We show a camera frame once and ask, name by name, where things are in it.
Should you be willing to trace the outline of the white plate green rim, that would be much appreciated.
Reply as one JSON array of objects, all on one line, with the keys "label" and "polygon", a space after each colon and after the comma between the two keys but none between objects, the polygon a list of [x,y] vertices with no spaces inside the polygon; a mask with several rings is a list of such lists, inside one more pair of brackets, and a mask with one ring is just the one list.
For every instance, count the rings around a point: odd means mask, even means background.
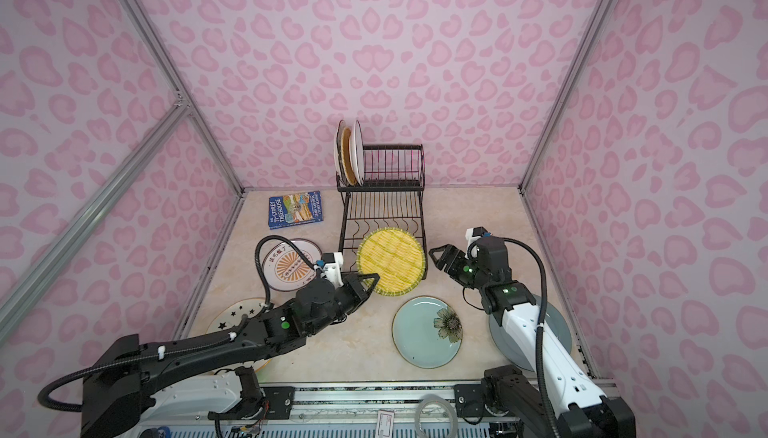
[{"label": "white plate green rim", "polygon": [[364,145],[361,123],[356,120],[352,127],[352,135],[350,139],[350,159],[352,164],[352,170],[358,185],[364,183]]}]

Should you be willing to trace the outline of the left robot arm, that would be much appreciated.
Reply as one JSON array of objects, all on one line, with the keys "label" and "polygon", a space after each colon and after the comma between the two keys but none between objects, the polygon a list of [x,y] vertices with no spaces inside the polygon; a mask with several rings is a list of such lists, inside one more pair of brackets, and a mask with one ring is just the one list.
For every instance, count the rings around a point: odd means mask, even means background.
[{"label": "left robot arm", "polygon": [[119,338],[83,379],[82,437],[115,437],[136,426],[153,395],[188,378],[237,363],[290,353],[353,314],[373,293],[376,274],[344,273],[342,286],[321,278],[294,298],[235,326],[188,339],[141,344]]}]

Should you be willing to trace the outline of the orange woven bamboo plate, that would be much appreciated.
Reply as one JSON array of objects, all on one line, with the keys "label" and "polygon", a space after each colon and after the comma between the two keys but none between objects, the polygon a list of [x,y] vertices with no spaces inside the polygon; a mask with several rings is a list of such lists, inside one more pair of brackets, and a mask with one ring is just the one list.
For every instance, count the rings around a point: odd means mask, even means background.
[{"label": "orange woven bamboo plate", "polygon": [[344,177],[348,186],[354,186],[357,184],[357,179],[354,174],[351,155],[350,155],[350,137],[351,131],[347,126],[343,127],[340,141],[341,151],[341,166],[344,173]]}]

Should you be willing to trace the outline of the cream floral plate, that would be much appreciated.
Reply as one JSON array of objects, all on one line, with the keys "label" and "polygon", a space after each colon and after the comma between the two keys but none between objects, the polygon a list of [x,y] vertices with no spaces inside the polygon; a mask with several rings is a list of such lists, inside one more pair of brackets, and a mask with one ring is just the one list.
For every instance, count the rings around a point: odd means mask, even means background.
[{"label": "cream floral plate", "polygon": [[344,178],[345,178],[343,166],[342,166],[342,158],[341,158],[341,138],[343,135],[343,129],[344,129],[344,121],[340,120],[336,128],[336,134],[334,137],[334,151],[333,151],[338,187],[344,186]]}]

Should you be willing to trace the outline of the yellow green woven plate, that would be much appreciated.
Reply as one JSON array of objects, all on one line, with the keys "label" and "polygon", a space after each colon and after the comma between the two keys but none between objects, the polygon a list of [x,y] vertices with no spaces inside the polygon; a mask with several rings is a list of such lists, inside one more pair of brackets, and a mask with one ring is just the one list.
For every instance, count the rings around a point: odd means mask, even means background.
[{"label": "yellow green woven plate", "polygon": [[360,274],[377,274],[374,291],[382,296],[403,296],[415,289],[426,273],[423,246],[409,232],[395,227],[369,233],[357,251]]}]

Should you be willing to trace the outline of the grey blue plate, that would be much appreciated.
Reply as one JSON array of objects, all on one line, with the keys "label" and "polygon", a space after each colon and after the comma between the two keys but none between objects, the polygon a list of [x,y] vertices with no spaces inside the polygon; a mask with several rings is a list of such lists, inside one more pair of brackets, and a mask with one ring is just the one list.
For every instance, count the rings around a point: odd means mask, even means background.
[{"label": "grey blue plate", "polygon": [[[504,357],[524,371],[536,371],[536,331],[539,314],[540,296],[533,295],[530,300],[515,304],[511,310],[488,317],[494,344]],[[569,355],[573,343],[570,329],[563,315],[550,304],[546,307],[544,328],[542,347],[554,339]]]}]

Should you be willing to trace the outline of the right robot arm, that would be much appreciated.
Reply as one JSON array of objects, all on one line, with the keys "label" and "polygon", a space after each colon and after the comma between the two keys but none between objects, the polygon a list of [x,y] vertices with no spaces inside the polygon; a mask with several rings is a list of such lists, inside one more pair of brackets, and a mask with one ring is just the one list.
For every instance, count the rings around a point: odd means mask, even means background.
[{"label": "right robot arm", "polygon": [[484,405],[506,411],[538,437],[634,437],[636,419],[620,397],[608,396],[576,364],[546,322],[547,294],[538,297],[514,279],[508,247],[513,239],[484,228],[469,232],[466,250],[446,244],[429,250],[435,267],[479,293],[493,318],[533,365],[530,381],[514,366],[485,371]]}]

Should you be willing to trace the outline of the mint green flower plate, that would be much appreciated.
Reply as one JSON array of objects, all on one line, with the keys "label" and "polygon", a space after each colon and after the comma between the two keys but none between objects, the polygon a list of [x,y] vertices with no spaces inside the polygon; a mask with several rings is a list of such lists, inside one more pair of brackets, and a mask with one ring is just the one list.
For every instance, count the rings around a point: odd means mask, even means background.
[{"label": "mint green flower plate", "polygon": [[413,366],[436,369],[458,354],[463,323],[443,300],[420,296],[403,304],[392,321],[392,338],[399,355]]}]

